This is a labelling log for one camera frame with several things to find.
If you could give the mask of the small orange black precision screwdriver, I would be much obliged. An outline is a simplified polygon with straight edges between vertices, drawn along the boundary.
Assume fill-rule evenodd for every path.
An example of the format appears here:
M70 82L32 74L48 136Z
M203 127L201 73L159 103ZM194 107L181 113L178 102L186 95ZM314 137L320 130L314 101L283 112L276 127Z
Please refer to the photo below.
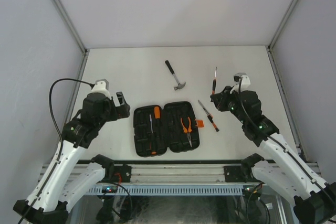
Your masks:
M214 79L212 83L212 95L215 94L215 90L216 90L216 83L217 83L216 77L217 77L217 67L215 67Z

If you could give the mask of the orange grip bit screwdriver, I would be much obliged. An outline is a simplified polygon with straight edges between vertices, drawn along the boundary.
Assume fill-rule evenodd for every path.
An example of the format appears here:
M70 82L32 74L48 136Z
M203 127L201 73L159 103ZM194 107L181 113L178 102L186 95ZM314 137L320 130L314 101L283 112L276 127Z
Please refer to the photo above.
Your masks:
M157 127L161 126L161 109L159 106L154 107L154 116Z

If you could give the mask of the black plastic tool case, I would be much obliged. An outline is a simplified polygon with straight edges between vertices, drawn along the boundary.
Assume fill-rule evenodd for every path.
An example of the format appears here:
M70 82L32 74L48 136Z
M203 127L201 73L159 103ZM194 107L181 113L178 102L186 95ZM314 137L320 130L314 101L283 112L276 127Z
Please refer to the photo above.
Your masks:
M160 156L170 150L173 153L193 151L200 146L199 127L202 121L196 119L193 107L188 101L167 103L161 109L161 126L157 127L154 107L159 105L143 106L135 109L133 114L134 145L135 151L140 157ZM156 154L152 155L150 150L150 120L152 115L152 125L154 140L153 144ZM190 147L187 135L183 133L180 118L183 118L187 125L187 118L190 117L192 124L192 147Z

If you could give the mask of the black orange handled screwdriver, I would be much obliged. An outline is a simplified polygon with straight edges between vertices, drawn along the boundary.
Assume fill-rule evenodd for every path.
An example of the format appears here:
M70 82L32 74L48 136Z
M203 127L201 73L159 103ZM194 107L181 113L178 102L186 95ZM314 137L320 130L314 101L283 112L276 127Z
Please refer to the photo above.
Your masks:
M151 134L150 134L150 150L151 150L151 154L155 155L156 154L156 150L153 144L153 140L154 140L154 133L153 133L153 125L152 125L152 115L149 114L149 120L150 120L150 128L151 128Z

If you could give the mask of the orange handled needle-nose pliers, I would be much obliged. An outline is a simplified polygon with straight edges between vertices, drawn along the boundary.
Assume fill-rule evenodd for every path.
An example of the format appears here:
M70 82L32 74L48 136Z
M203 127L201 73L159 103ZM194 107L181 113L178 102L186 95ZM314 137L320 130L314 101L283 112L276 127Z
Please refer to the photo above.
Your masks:
M184 119L180 118L181 125L183 128L183 133L187 135L187 139L189 142L190 147L192 147L192 137L191 137L191 132L192 132L192 124L191 124L191 119L190 117L187 118L187 125L184 123Z

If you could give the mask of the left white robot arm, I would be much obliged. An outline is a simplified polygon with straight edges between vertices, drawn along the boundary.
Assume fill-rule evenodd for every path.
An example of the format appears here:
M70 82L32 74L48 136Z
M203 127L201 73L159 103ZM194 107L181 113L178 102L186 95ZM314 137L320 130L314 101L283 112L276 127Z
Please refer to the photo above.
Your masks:
M117 92L116 106L107 91L89 93L82 108L68 122L61 142L46 172L33 192L16 201L13 210L30 223L65 223L77 201L97 182L109 182L115 176L114 161L101 154L91 159L87 170L67 184L80 157L107 122L128 118L130 106Z

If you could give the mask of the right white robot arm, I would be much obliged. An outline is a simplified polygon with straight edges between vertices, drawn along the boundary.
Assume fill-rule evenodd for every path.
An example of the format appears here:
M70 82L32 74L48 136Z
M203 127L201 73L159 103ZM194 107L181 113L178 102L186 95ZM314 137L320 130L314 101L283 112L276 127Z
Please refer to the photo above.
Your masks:
M254 91L232 91L230 86L211 95L217 110L230 112L242 123L245 136L279 166L278 172L260 155L241 168L242 178L267 184L292 207L300 223L324 223L335 216L335 183L329 184L314 172L288 145L274 123L263 115Z

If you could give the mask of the black handled claw hammer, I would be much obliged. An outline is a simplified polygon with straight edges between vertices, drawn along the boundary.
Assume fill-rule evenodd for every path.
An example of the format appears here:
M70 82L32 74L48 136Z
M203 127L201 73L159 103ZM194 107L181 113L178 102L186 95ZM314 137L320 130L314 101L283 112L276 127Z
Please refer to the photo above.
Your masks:
M174 79L175 79L175 81L177 83L177 86L174 87L174 90L176 91L176 90L183 89L185 87L186 83L185 82L181 83L179 81L179 79L177 78L177 76L176 76L176 74L175 74L175 72L174 72L174 70L173 70L173 68L172 68L172 66L171 66L171 64L170 64L170 62L168 60L165 61L165 64L168 67L170 73L173 75L173 77L174 77Z

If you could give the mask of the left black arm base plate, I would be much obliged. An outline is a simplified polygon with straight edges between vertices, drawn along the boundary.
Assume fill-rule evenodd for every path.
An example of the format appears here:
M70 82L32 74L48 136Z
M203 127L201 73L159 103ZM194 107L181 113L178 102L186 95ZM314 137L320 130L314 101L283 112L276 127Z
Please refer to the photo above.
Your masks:
M117 165L113 172L107 172L103 178L103 183L129 183L132 175L132 167L129 165Z

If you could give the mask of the aluminium front frame rail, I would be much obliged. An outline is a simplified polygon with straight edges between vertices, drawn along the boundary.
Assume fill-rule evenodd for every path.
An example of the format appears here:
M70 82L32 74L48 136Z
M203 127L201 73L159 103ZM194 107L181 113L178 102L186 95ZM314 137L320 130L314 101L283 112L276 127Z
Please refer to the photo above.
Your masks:
M132 167L132 184L220 184L225 182L224 166L239 164L116 164ZM256 179L247 179L255 183Z

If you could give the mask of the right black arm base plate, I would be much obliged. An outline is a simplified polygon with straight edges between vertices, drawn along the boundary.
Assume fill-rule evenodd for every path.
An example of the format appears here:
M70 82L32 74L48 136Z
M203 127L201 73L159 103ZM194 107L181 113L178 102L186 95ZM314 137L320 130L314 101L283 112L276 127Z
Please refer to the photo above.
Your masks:
M247 178L244 175L240 165L224 166L225 182L227 183L246 183Z

